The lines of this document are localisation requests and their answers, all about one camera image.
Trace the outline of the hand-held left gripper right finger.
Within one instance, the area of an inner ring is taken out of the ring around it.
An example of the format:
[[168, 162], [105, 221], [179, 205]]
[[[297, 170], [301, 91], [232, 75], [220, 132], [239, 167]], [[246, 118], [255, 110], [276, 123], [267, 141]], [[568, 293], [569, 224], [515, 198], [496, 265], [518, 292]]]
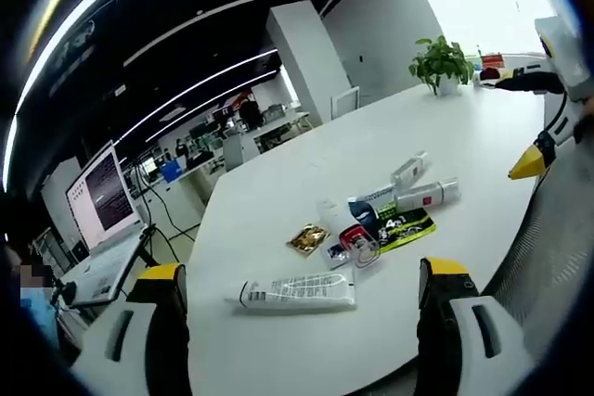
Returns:
[[461, 263], [420, 260], [418, 395], [511, 395], [534, 368], [517, 321]]

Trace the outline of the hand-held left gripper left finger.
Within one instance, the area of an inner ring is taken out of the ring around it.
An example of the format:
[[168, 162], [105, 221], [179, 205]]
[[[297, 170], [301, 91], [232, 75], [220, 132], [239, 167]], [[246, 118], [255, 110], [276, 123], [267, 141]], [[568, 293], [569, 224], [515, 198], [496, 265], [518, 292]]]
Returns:
[[86, 330], [71, 366], [93, 395], [189, 395], [186, 268], [148, 268]]

